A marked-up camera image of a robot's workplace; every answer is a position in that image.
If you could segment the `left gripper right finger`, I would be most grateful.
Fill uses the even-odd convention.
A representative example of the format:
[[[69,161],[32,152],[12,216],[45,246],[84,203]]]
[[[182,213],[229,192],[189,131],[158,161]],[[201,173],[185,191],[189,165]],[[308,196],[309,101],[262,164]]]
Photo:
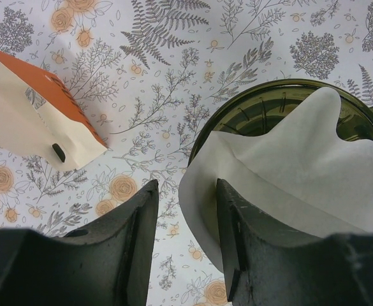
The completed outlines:
[[[234,305],[373,305],[373,234],[298,231],[216,185],[228,300]]]

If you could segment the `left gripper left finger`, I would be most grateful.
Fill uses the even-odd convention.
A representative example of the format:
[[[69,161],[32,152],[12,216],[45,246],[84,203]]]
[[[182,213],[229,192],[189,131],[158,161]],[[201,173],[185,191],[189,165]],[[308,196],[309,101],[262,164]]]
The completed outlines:
[[[0,305],[145,305],[158,182],[63,237],[0,229]]]

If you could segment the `green glass dripper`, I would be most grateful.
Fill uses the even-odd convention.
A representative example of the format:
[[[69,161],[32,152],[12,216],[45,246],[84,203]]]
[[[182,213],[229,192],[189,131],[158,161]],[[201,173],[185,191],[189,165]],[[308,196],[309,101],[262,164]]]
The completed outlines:
[[[317,81],[273,81],[253,87],[223,105],[204,126],[193,147],[189,164],[211,132],[265,135],[313,92],[323,87],[335,89],[340,96],[341,108],[336,129],[339,138],[347,142],[373,141],[373,106],[364,105],[355,95]]]

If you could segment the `orange coffee filter pack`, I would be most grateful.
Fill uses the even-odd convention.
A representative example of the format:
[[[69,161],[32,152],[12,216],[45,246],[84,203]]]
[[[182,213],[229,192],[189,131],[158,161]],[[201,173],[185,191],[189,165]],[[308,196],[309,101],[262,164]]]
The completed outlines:
[[[53,73],[0,51],[0,146],[78,170],[107,145]]]

